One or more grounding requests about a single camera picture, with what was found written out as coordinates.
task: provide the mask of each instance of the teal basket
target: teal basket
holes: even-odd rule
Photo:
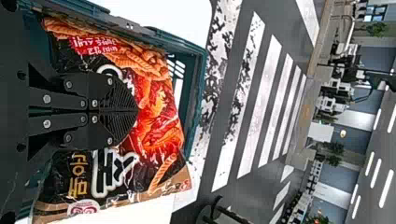
[[[67,8],[77,14],[88,16],[94,19],[94,24],[101,29],[104,29],[104,24],[108,22],[105,18],[110,16],[110,10],[86,0],[20,0],[19,10],[23,12],[25,26],[31,36],[29,38],[30,45],[32,48],[40,50],[43,59],[48,62],[50,61],[49,40],[47,34],[42,30],[40,23],[37,21],[39,13],[37,14],[36,12],[37,9],[38,11],[53,10],[49,5]],[[190,41],[154,27],[140,27],[140,29],[146,32],[134,36],[129,36],[128,33],[123,32],[119,34],[117,32],[113,33],[154,45],[158,48],[165,49],[168,53],[167,61],[173,78],[174,90],[180,90],[178,91],[178,114],[186,139],[184,155],[187,160],[191,154],[195,131],[201,117],[207,52]],[[45,168],[43,167],[43,170],[37,171],[37,174],[32,176],[29,184],[26,186],[26,192],[28,194],[37,192],[37,183],[43,176],[46,176],[46,171],[44,170]],[[17,219],[28,217],[32,204],[32,201],[23,202]]]

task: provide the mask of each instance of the white lane line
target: white lane line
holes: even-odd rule
[[[286,178],[288,178],[291,173],[293,173],[294,167],[285,165],[285,168],[283,168],[283,173],[282,173],[282,178],[280,179],[280,183],[282,183]]]
[[[269,224],[276,224],[280,217],[282,216],[283,213],[283,208],[285,207],[285,204],[282,204],[282,206],[277,210],[277,212],[274,214],[273,218],[271,219]]]
[[[319,34],[319,21],[315,10],[314,0],[296,0],[298,9],[311,38],[312,45],[315,46]]]
[[[228,183],[231,166],[233,165],[233,155],[235,153],[238,135],[241,130],[245,114],[257,57],[262,44],[264,28],[264,22],[254,12],[250,24],[250,31],[247,36],[247,45],[245,47],[244,58],[239,72],[238,84],[233,96],[233,109],[229,117],[229,127],[224,136],[224,145],[221,148],[212,191],[220,189]]]
[[[279,158],[280,149],[282,148],[283,140],[285,139],[286,128],[288,127],[289,124],[291,108],[293,107],[294,96],[297,92],[297,85],[298,85],[298,81],[300,80],[300,76],[301,76],[301,69],[298,66],[296,66],[296,70],[294,72],[294,78],[290,87],[288,102],[286,103],[285,114],[283,115],[279,134],[277,135],[273,161]]]
[[[206,48],[210,56],[207,57],[205,78],[216,77],[219,86],[227,71],[228,50],[233,47],[233,37],[235,35],[242,2],[243,0],[219,0],[215,14],[213,15],[214,20],[210,25],[210,44]],[[204,99],[201,105],[202,113],[216,113],[216,111],[214,111],[216,109],[215,103],[217,102]],[[212,122],[213,119],[210,119],[206,127],[210,127]],[[206,130],[203,126],[198,126],[195,132],[191,154],[187,161],[191,176],[192,190],[183,191],[176,195],[174,211],[197,200],[210,136],[210,129]]]
[[[253,116],[247,133],[247,141],[245,143],[241,165],[239,166],[238,178],[247,175],[251,171],[254,154],[256,153],[257,143],[259,142],[260,132],[262,130],[262,121],[264,120],[270,92],[274,83],[281,50],[282,46],[279,41],[277,41],[276,37],[272,35],[270,47],[267,52],[267,59],[265,60],[264,69],[262,71],[262,81],[260,83]]]
[[[296,105],[294,106],[293,115],[291,116],[289,131],[288,131],[288,135],[286,137],[286,142],[285,142],[285,146],[283,148],[282,155],[286,155],[286,153],[288,153],[288,150],[289,150],[291,134],[293,133],[294,125],[295,125],[296,120],[297,120],[297,115],[298,115],[298,113],[300,111],[300,104],[301,104],[301,100],[302,100],[302,97],[303,97],[303,92],[304,92],[304,89],[305,89],[305,82],[306,82],[306,76],[303,75],[303,80],[301,81],[300,90],[298,92],[297,99],[296,99]]]
[[[275,210],[277,208],[277,206],[285,199],[286,195],[289,192],[289,188],[290,188],[290,181],[289,183],[276,195],[276,199],[275,199],[275,203],[274,203],[274,208],[273,210]]]
[[[271,146],[274,142],[275,131],[277,122],[279,120],[279,114],[282,110],[283,100],[285,98],[286,89],[288,87],[291,68],[293,67],[293,59],[286,55],[285,64],[283,65],[283,71],[280,77],[279,85],[277,88],[276,98],[271,113],[270,123],[266,130],[264,145],[262,146],[262,154],[260,156],[259,167],[264,166],[268,162],[268,157],[271,152]]]

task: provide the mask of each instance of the chip bag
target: chip bag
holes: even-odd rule
[[[131,90],[139,113],[117,147],[59,151],[52,157],[33,210],[33,223],[96,213],[191,188],[182,154],[165,52],[87,24],[47,17],[52,66],[59,73],[96,72],[118,77]]]

